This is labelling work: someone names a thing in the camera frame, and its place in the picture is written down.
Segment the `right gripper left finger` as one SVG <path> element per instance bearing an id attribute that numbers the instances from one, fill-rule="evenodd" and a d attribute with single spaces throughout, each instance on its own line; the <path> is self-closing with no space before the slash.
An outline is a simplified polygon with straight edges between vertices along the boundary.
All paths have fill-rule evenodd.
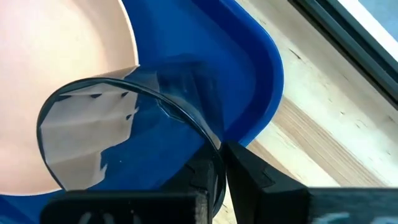
<path id="1" fill-rule="evenodd" d="M 211 223 L 223 193 L 223 163 L 205 144 L 158 190 L 67 192 L 40 213 L 40 224 Z"/>

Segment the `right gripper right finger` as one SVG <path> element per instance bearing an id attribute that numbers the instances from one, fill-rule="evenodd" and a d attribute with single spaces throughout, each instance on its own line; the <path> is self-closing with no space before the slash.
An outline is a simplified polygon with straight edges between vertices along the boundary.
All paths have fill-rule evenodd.
<path id="1" fill-rule="evenodd" d="M 223 159 L 238 223 L 397 224 L 397 189 L 307 187 L 237 142 Z"/>

